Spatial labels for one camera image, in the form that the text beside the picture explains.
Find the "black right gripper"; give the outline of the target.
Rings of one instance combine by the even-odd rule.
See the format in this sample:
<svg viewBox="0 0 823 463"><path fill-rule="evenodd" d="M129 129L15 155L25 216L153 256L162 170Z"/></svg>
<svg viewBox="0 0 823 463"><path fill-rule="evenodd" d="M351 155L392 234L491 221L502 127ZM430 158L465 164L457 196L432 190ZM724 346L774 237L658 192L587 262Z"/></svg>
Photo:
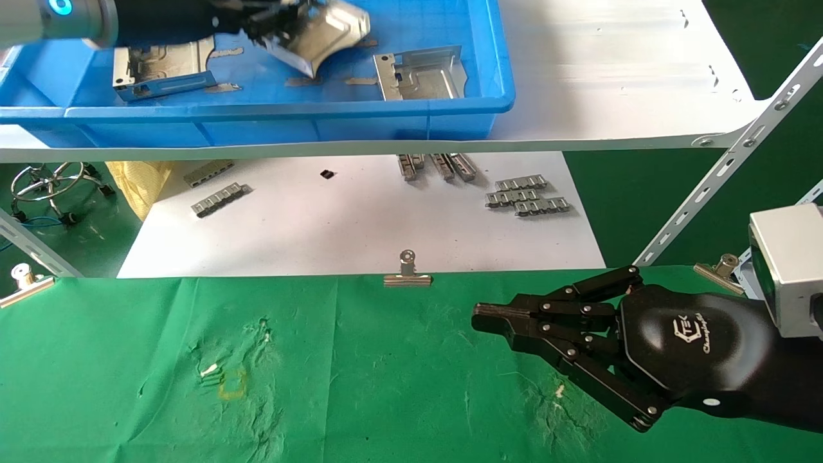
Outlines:
<svg viewBox="0 0 823 463"><path fill-rule="evenodd" d="M538 356L639 433L672 406L717 418L787 424L788 398L775 382L781 338L763 302L717 293L644 286L636 266L606 271L547 294L477 303L474 328ZM662 397L609 370L585 334L550 322L593 322L617 314L630 363Z"/></svg>

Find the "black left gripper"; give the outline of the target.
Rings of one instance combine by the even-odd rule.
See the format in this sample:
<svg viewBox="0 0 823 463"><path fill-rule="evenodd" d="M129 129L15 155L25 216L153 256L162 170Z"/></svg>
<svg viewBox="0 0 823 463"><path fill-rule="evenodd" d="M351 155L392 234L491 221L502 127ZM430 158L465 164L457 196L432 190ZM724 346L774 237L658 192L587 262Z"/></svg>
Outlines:
<svg viewBox="0 0 823 463"><path fill-rule="evenodd" d="M187 41L244 30L259 45L290 44L302 32L303 13L319 8L321 1L188 1Z"/></svg>

